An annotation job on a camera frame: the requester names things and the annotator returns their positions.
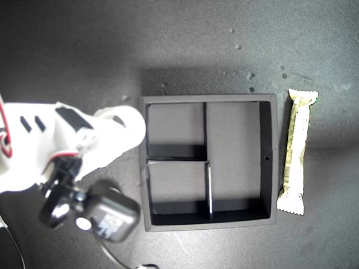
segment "white plastic part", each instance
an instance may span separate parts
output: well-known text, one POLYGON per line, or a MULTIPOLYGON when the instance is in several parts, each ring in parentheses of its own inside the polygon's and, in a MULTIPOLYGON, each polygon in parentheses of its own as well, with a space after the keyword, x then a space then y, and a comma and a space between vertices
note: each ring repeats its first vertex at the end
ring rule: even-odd
POLYGON ((91 229, 92 224, 91 221, 84 217, 78 217, 75 221, 77 227, 79 227, 81 230, 88 231, 91 229))
MULTIPOLYGON (((82 167, 76 177, 76 180, 81 180, 138 146, 146 132, 142 115, 130 106, 101 109, 94 116, 61 103, 5 103, 2 107, 10 130, 12 156, 8 157, 0 151, 0 193, 22 191, 35 183, 46 182, 50 173, 43 174, 45 168, 51 158, 61 155, 82 158, 82 167), (92 129, 84 128, 76 132, 56 112, 61 107, 74 110, 92 129), (44 131, 35 122, 36 116, 45 126, 44 131), (119 117, 124 126, 113 120, 114 116, 119 117), (21 123, 21 117, 31 127, 30 132, 21 123)), ((4 130, 1 125, 0 120, 0 135, 4 130)))

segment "white cable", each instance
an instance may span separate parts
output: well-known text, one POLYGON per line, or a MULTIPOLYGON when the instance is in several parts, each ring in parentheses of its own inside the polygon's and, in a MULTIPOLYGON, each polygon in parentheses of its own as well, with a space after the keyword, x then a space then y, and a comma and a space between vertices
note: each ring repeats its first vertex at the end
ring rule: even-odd
POLYGON ((0 228, 4 227, 5 229, 7 229, 7 224, 5 223, 5 221, 2 219, 1 215, 0 215, 0 228))
POLYGON ((15 239, 13 238, 11 232, 9 231, 7 224, 5 223, 5 221, 4 221, 4 220, 2 219, 2 217, 0 216, 0 228, 2 228, 2 227, 4 227, 4 228, 6 229, 6 231, 8 232, 8 234, 9 234, 9 236, 10 236, 10 238, 11 238, 13 244, 15 245, 15 247, 16 247, 16 249, 17 249, 19 255, 20 255, 21 262, 22 262, 22 267, 23 267, 23 269, 26 269, 25 260, 24 260, 24 257, 22 256, 21 250, 20 250, 20 248, 18 247, 18 245, 17 245, 15 239))

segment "red wire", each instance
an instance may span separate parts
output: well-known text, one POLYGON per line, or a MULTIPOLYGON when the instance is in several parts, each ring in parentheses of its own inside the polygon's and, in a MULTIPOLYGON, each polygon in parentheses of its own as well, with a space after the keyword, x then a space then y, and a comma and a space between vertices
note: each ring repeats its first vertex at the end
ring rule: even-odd
POLYGON ((0 103, 0 113, 1 113, 2 119, 4 121, 7 140, 8 140, 8 144, 10 146, 10 149, 7 151, 7 149, 1 144, 1 150, 8 158, 11 158, 12 157, 11 136, 10 136, 10 130, 9 130, 9 126, 7 124, 7 119, 5 116, 5 111, 4 111, 4 107, 3 107, 2 103, 0 103))
POLYGON ((53 159, 59 158, 59 157, 64 157, 64 156, 77 156, 79 153, 78 152, 59 152, 59 153, 55 153, 50 157, 50 161, 52 161, 53 159))

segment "cable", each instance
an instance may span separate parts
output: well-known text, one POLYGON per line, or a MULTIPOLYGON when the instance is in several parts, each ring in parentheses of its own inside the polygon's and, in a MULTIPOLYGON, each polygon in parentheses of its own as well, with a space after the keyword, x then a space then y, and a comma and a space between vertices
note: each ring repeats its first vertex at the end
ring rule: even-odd
POLYGON ((112 253, 111 251, 105 246, 105 244, 103 243, 102 239, 100 238, 100 236, 97 233, 97 228, 98 228, 98 224, 97 222, 91 218, 91 224, 92 224, 92 232, 95 236, 95 239, 97 241, 97 243, 99 243, 102 251, 106 254, 106 256, 112 261, 114 262, 117 266, 120 266, 121 268, 125 268, 125 269, 131 269, 129 268, 127 265, 125 265, 123 262, 121 262, 119 259, 117 259, 112 253))
POLYGON ((24 257, 23 257, 23 255, 22 255, 22 253, 21 253, 21 250, 20 250, 20 248, 18 247, 18 245, 17 245, 15 239, 13 238, 13 236, 12 236, 12 234, 11 234, 9 228, 8 228, 8 225, 7 225, 7 224, 5 223, 5 221, 1 218, 1 216, 0 216, 0 224, 2 225, 2 226, 0 226, 0 228, 1 228, 1 227, 4 227, 5 230, 7 231, 7 233, 9 234, 9 236, 10 236, 10 238, 11 238, 13 244, 15 245, 15 247, 16 247, 16 249, 17 249, 19 255, 20 255, 21 262, 22 262, 22 267, 23 267, 23 269, 26 269, 25 260, 24 260, 24 257))
POLYGON ((24 260, 24 257, 23 257, 23 255, 22 255, 22 253, 21 253, 20 248, 19 248, 18 245, 16 244, 16 241, 15 241, 15 239, 12 237, 12 234, 10 233, 9 229, 8 229, 8 228, 5 228, 5 229, 6 229, 7 232, 9 233, 9 236, 10 236, 11 240, 13 241, 13 244, 16 246, 16 249, 17 249, 17 251, 18 251, 18 253, 19 253, 19 255, 20 255, 20 258, 21 258, 21 262, 22 262, 22 267, 23 267, 23 269, 26 269, 25 260, 24 260))

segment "water droplet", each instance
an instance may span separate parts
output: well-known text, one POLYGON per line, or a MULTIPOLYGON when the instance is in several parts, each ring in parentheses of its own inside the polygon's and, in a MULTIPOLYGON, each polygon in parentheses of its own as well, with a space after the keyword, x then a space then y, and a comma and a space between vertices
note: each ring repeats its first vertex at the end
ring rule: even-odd
POLYGON ((248 79, 248 80, 251 80, 251 79, 254 78, 254 77, 255 77, 255 74, 252 73, 252 72, 249 72, 248 75, 247 75, 247 79, 248 79))
POLYGON ((122 95, 121 100, 126 102, 129 101, 130 97, 128 95, 122 95))

